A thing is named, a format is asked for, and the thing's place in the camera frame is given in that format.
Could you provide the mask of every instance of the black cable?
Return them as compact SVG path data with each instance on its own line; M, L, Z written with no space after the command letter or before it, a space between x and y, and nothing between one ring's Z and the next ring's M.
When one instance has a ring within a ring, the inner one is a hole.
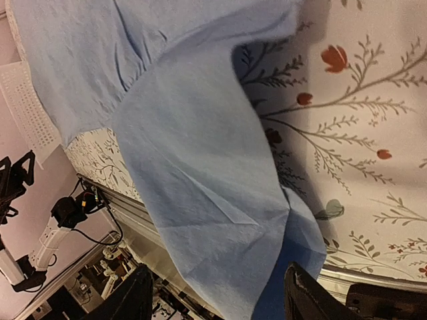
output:
M72 195L73 195L73 193L75 193L75 191L77 190L77 187L79 186L79 184L82 184L82 185L83 185L83 183L82 183L81 181L82 181L82 178L79 178L79 179L77 180L77 183L75 184L73 191L69 194L69 197L70 197L70 196L72 196Z
M56 254L53 254L53 256L55 257L55 261L51 265L47 265L48 267L53 267L56 264L56 261L58 261Z
M32 290L32 291L30 291L30 290L24 290L24 291L28 292L28 293L36 293L36 292L39 292L43 288L43 285L44 285L44 283L40 284L40 288L38 288L37 290Z
M101 192L99 193L99 196L103 200L105 208L107 208L107 212L109 213L109 215L111 216L111 218L114 220L115 224L117 225L117 228L119 228L119 230L120 230L120 238L117 241L114 241L114 242L111 242L111 243L104 243L104 242L100 242L100 241L97 241L97 240L91 238L90 236L88 236L86 233L84 233L83 231L81 231L79 229L72 228L71 231L75 231L75 232L80 233L86 239L88 239L88 240L90 240L90 241L92 241L94 243L97 243L98 245L106 245L106 246L118 245L123 240L123 229L121 228L120 224L115 219L113 213L111 212L111 207L109 206L108 202L105 200L105 198L104 198L104 196L103 196L103 194Z

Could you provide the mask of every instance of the black mount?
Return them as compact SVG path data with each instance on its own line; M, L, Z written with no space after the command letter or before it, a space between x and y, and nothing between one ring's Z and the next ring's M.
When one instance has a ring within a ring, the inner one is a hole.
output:
M29 160L28 171L23 164ZM22 196L26 192L23 186L34 183L35 154L30 151L13 165L9 157L0 161L0 225L7 223L7 218L18 215L18 210L11 207L12 200Z

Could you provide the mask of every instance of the teal leaf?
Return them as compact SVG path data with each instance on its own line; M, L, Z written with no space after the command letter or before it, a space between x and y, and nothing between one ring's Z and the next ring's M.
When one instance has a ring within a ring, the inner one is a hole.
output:
M320 210L314 217L317 220L331 220L344 214L344 206L337 199L332 199L326 204L326 209Z

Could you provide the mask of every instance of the floral wallpaper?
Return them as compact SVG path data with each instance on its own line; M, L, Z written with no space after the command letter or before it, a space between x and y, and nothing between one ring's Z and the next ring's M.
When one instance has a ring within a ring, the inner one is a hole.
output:
M280 182L314 212L329 265L427 281L423 12L416 0L306 0L293 37L234 53ZM111 130L66 153L140 200Z

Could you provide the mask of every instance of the wrinkled fabric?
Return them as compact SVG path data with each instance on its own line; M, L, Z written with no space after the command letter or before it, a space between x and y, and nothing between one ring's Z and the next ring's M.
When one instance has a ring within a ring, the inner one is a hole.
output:
M290 35L299 1L45 2L13 9L64 144L112 125L183 278L225 319L284 319L288 263L316 277L325 248L278 182L232 53Z

